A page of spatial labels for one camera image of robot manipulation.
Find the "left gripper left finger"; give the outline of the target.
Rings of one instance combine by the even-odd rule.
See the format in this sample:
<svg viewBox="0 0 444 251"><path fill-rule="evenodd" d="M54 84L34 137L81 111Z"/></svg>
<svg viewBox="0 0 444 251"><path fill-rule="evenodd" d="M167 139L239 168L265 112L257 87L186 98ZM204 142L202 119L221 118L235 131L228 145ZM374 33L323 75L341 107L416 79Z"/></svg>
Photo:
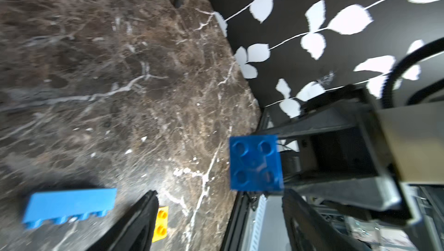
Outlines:
<svg viewBox="0 0 444 251"><path fill-rule="evenodd" d="M144 194L89 251L149 251L159 209L157 192Z"/></svg>

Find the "blue square lego brick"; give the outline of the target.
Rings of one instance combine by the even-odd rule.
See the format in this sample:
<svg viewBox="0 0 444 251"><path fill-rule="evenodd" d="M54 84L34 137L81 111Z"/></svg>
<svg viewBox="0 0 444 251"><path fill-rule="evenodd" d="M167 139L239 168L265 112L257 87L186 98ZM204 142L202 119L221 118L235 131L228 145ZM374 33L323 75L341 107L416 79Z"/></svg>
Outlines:
<svg viewBox="0 0 444 251"><path fill-rule="evenodd" d="M272 193L284 189L277 136L230 137L229 151L231 190Z"/></svg>

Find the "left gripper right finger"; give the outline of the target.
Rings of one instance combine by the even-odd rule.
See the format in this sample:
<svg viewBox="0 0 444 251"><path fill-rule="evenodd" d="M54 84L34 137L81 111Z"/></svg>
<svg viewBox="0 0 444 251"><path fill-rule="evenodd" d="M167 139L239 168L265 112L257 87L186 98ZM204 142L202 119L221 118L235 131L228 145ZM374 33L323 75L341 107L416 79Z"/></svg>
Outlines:
<svg viewBox="0 0 444 251"><path fill-rule="evenodd" d="M369 251L371 248L340 233L297 192L286 189L282 208L292 251Z"/></svg>

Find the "yellow lego brick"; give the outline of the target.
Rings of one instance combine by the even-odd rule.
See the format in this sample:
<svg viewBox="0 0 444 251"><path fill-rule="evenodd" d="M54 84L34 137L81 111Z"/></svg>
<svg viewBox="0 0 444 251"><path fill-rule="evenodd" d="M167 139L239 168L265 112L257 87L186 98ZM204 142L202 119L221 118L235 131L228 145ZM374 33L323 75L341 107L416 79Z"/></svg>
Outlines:
<svg viewBox="0 0 444 251"><path fill-rule="evenodd" d="M152 242L160 241L168 235L169 208L159 207Z"/></svg>

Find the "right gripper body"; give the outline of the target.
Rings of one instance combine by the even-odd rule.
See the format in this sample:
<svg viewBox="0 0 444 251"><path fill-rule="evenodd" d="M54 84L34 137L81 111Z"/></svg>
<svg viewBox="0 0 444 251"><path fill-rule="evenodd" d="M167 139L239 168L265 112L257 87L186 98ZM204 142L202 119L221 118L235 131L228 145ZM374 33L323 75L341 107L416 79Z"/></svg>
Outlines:
<svg viewBox="0 0 444 251"><path fill-rule="evenodd" d="M444 183L444 103L379 110L362 86L317 96L301 115L258 135L296 141L283 159L284 185L366 221L422 220L412 188Z"/></svg>

